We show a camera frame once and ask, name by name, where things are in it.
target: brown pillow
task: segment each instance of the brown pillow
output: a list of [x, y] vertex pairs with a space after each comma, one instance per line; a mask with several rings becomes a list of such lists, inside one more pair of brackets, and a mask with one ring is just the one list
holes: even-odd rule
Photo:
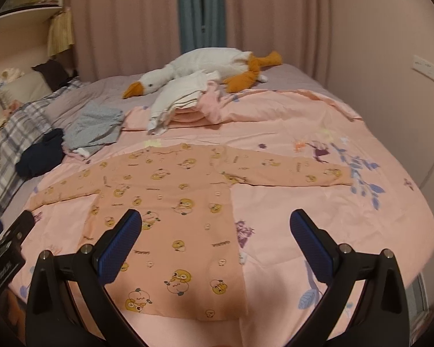
[[51, 91], [67, 86], [67, 82], [71, 79], [63, 65], [55, 60], [48, 60], [45, 64], [37, 65], [32, 69], [39, 71], [43, 75]]

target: wall socket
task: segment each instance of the wall socket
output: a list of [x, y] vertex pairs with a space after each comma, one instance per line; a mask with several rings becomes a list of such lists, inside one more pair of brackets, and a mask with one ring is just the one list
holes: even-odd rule
[[412, 68], [434, 81], [434, 64], [431, 64], [429, 61], [414, 55]]

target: goose orange beak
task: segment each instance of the goose orange beak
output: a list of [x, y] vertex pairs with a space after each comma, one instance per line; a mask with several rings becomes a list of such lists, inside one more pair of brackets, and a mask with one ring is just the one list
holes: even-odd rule
[[143, 89], [143, 85], [141, 84], [141, 82], [134, 82], [124, 92], [122, 98], [127, 99], [129, 97], [143, 95], [143, 91], [144, 91], [144, 89]]

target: yellow curtain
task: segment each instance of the yellow curtain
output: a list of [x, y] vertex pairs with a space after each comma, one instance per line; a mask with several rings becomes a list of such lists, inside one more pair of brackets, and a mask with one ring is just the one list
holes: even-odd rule
[[66, 8], [52, 18], [48, 32], [48, 56], [66, 51], [74, 45], [72, 14]]

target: blue curtain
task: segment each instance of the blue curtain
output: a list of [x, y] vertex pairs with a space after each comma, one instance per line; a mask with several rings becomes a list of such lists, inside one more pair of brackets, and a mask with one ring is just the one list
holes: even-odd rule
[[225, 0], [179, 0], [182, 53], [202, 47], [225, 47]]

